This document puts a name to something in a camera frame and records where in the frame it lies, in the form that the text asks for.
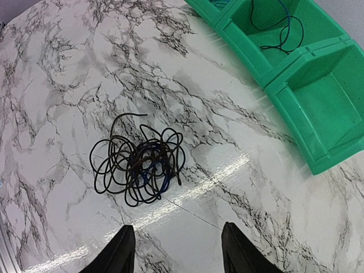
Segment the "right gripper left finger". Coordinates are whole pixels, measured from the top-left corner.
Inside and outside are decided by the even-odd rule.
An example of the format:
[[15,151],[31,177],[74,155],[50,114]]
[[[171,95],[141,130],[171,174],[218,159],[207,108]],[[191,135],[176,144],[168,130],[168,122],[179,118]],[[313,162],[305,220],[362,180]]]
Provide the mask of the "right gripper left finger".
[[132,225],[123,225],[105,248],[80,273],[134,272],[135,234]]

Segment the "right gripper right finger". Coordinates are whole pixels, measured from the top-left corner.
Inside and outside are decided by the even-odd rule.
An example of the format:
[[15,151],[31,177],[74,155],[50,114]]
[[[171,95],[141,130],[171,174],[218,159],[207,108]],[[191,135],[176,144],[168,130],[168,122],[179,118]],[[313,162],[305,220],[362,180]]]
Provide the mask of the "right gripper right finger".
[[222,230],[224,272],[282,273],[243,234],[233,222],[226,222]]

